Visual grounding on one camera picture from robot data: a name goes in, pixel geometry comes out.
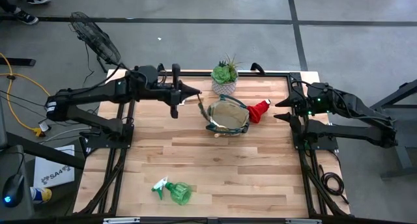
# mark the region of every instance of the fan grille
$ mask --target fan grille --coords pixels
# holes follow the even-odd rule
[[[71,26],[79,39],[84,41],[105,62],[118,65],[121,59],[119,51],[109,36],[82,12],[73,12],[70,17]]]

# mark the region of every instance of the concrete floor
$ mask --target concrete floor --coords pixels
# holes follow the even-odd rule
[[[415,0],[295,0],[300,20],[416,21]],[[290,20],[288,0],[53,0],[48,6],[22,5],[38,16],[68,16],[82,11],[108,18],[204,18]],[[179,63],[183,69],[209,69],[225,53],[236,54],[248,69],[252,62],[266,70],[300,70],[292,25],[231,25],[187,23],[99,23],[118,47],[128,66]],[[308,70],[321,81],[354,93],[371,105],[416,79],[415,27],[300,26]],[[30,57],[34,68],[15,68],[43,84],[51,93],[77,88],[89,73],[84,44],[68,23],[40,22],[29,27],[14,21],[0,23],[0,52]],[[90,51],[96,70],[86,85],[105,77]],[[0,89],[7,89],[7,81]],[[44,103],[45,94],[25,80],[17,80],[13,94]],[[96,105],[85,106],[86,109]],[[34,107],[42,112],[41,107]],[[34,126],[41,117],[15,107],[24,122]],[[31,132],[5,108],[7,130],[34,141]],[[336,124],[354,120],[330,116]],[[52,133],[67,128],[54,127]],[[50,143],[57,147],[61,143]],[[369,143],[338,140],[351,212],[357,217],[417,222],[417,176],[382,181],[379,175],[398,166],[394,149]],[[68,204],[57,205],[66,210]]]

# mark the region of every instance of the green spray bottle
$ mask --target green spray bottle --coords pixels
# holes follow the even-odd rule
[[[165,177],[153,186],[152,191],[158,192],[159,198],[162,199],[162,190],[164,187],[171,192],[171,199],[175,203],[184,205],[190,200],[192,189],[186,183],[178,182],[173,184],[172,182],[168,182],[168,177]]]

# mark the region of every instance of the wooden tabletop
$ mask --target wooden tabletop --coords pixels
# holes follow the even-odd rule
[[[319,81],[317,72],[301,74],[309,83]],[[118,71],[113,78],[123,75],[124,71]],[[203,91],[205,107],[218,100],[211,91],[210,77],[180,79]],[[230,137],[214,138],[205,129],[207,121],[196,102],[178,106],[178,119],[170,117],[169,106],[163,102],[137,103],[134,139],[126,157],[117,215],[307,217],[300,160],[293,148],[291,129],[288,123],[273,117],[290,111],[274,107],[288,97],[287,89],[285,78],[240,77],[232,96],[246,105],[255,105],[266,98],[272,104],[259,124],[250,124],[244,135]],[[114,118],[117,108],[116,104],[103,102],[98,114]],[[328,122],[327,115],[317,115],[315,119]],[[75,212],[84,208],[102,185],[108,154],[108,149],[99,149],[87,158]],[[317,151],[317,159],[326,172],[341,176],[338,161],[329,152]],[[166,189],[162,201],[156,192],[151,192],[152,186],[165,176],[170,182],[192,186],[194,192],[187,205],[175,204]],[[113,185],[109,189],[108,207]],[[319,212],[314,188],[312,194]],[[341,197],[332,198],[349,213]]]

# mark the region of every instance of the computer mouse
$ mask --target computer mouse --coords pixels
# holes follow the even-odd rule
[[[15,174],[6,180],[2,196],[6,207],[15,207],[22,201],[24,178],[23,175]]]

